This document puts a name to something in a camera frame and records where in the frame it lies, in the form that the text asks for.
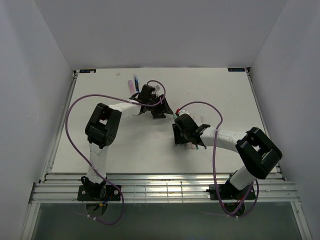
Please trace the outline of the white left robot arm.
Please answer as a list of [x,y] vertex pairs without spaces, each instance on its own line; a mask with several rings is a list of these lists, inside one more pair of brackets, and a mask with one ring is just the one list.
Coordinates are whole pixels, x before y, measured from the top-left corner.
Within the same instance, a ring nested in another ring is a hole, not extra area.
[[86,176],[81,178],[84,186],[89,186],[88,193],[100,200],[106,195],[106,163],[109,146],[117,136],[121,120],[151,112],[154,119],[163,119],[172,115],[173,111],[166,100],[166,94],[159,95],[157,88],[143,85],[139,93],[135,93],[126,102],[112,105],[98,103],[85,127],[89,143],[89,162]]

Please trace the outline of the blue ink pen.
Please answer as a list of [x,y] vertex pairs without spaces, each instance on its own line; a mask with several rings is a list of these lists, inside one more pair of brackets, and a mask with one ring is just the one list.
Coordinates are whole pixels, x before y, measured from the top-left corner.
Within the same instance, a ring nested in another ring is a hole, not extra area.
[[136,92],[139,92],[140,88],[139,88],[138,76],[136,74],[134,74],[133,75],[133,79],[134,79],[135,90],[136,90]]

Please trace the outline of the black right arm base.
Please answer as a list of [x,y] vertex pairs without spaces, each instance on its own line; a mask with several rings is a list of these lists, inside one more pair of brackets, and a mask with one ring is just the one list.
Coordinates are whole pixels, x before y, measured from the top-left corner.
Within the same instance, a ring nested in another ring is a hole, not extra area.
[[[246,197],[246,200],[254,200],[256,198],[255,191],[249,185],[242,190],[238,190],[232,185],[228,185],[225,183],[218,184],[217,186],[218,186],[218,192],[220,194],[220,198],[222,200],[241,200],[242,197],[245,196],[248,190],[249,192]],[[210,184],[208,189],[206,189],[206,192],[209,193],[209,198],[211,200],[218,200],[218,194],[216,191],[216,186],[214,184]]]

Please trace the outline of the pink highlighter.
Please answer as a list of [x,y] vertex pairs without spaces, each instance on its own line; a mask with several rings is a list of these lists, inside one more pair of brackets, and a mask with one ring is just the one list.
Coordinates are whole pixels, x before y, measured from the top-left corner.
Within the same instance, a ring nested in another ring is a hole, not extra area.
[[136,92],[136,89],[134,87],[134,83],[132,80],[128,80],[127,83],[128,83],[130,95],[132,96]]

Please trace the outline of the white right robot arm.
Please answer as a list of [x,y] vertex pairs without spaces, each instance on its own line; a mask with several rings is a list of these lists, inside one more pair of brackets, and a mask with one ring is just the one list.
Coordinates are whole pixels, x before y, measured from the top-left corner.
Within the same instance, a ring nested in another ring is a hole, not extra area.
[[197,125],[189,113],[179,113],[172,125],[175,144],[216,147],[238,153],[243,166],[225,183],[226,194],[237,199],[253,181],[264,180],[282,159],[283,154],[258,127],[248,131],[217,129],[209,124]]

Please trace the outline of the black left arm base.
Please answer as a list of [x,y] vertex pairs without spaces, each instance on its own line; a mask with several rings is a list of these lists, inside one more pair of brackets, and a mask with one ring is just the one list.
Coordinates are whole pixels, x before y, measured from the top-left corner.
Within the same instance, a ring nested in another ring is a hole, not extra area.
[[82,202],[120,201],[121,198],[120,191],[112,185],[96,188],[81,185],[77,194],[77,200]]

